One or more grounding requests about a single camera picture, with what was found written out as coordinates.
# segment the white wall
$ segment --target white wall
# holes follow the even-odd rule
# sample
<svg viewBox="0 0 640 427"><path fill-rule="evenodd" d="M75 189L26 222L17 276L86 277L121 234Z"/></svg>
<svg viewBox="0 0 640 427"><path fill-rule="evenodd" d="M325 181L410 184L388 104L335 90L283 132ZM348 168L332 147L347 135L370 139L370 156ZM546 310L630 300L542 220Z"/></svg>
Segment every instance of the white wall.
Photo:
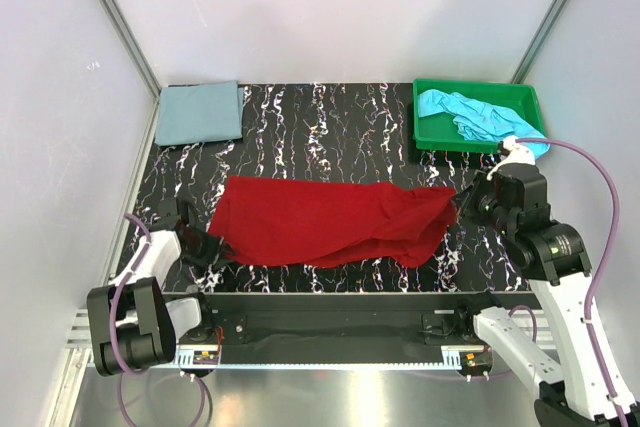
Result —
<svg viewBox="0 0 640 427"><path fill-rule="evenodd" d="M551 0L118 0L165 85L508 81Z"/></svg>
<svg viewBox="0 0 640 427"><path fill-rule="evenodd" d="M0 412L33 426L152 100L98 0L0 0Z"/></svg>
<svg viewBox="0 0 640 427"><path fill-rule="evenodd" d="M625 380L640 398L640 0L571 0L527 82L536 87L553 137L595 154L617 182L620 234L596 296ZM557 219L583 235L597 265L611 218L598 173L553 148L542 169Z"/></svg>

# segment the cyan cloth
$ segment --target cyan cloth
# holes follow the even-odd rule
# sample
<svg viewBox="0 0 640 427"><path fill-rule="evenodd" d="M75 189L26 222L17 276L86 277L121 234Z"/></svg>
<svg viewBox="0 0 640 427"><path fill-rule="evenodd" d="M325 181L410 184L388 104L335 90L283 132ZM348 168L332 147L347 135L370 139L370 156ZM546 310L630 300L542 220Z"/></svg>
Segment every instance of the cyan cloth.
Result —
<svg viewBox="0 0 640 427"><path fill-rule="evenodd" d="M458 126L458 133L467 140L500 142L509 135L546 138L508 107L468 99L458 92L446 94L436 89L427 90L418 96L420 117L441 112L454 115L453 122ZM549 150L549 144L529 143L527 146L536 158Z"/></svg>
<svg viewBox="0 0 640 427"><path fill-rule="evenodd" d="M160 92L156 144L242 138L243 94L237 82L165 87Z"/></svg>

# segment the black marble surface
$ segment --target black marble surface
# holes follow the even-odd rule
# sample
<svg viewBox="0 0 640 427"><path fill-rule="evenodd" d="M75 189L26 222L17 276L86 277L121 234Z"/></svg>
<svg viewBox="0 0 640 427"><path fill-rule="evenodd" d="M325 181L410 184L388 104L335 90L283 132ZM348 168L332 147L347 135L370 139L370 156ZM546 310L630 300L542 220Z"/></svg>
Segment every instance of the black marble surface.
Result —
<svg viewBox="0 0 640 427"><path fill-rule="evenodd" d="M242 141L152 147L135 206L154 220L160 200L181 193L206 228L232 174L371 183L389 180L405 188L464 188L472 160L491 156L416 152L411 142L411 84L302 84L245 87ZM124 268L139 233L131 228L120 261ZM204 275L176 263L164 290L197 285L206 292L412 292L523 290L526 283L508 262L493 231L450 227L425 265L408 269L388 258L333 269L311 265L278 268L231 264Z"/></svg>

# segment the green tray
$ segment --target green tray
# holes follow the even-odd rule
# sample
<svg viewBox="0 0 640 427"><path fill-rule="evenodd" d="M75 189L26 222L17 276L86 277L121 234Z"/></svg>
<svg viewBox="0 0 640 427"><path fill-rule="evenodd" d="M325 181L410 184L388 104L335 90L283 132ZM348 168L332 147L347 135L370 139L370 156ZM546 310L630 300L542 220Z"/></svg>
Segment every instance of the green tray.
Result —
<svg viewBox="0 0 640 427"><path fill-rule="evenodd" d="M493 105L509 107L529 122L543 135L547 135L535 89L523 84L496 84L464 80L416 79L413 81L413 138L421 150L449 150L497 154L498 144L480 140L465 140L453 123L453 115L443 112L428 117L418 117L418 96L429 89L451 94L459 92L470 99L482 100Z"/></svg>

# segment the red towel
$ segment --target red towel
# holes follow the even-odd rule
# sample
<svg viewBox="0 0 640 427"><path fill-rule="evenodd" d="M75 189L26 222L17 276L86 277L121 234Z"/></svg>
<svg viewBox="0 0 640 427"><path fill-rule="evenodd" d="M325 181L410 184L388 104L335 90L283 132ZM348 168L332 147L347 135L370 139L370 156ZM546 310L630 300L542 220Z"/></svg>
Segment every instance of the red towel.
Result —
<svg viewBox="0 0 640 427"><path fill-rule="evenodd" d="M243 264L335 267L389 256L418 267L455 222L455 193L231 176L209 233L224 237Z"/></svg>

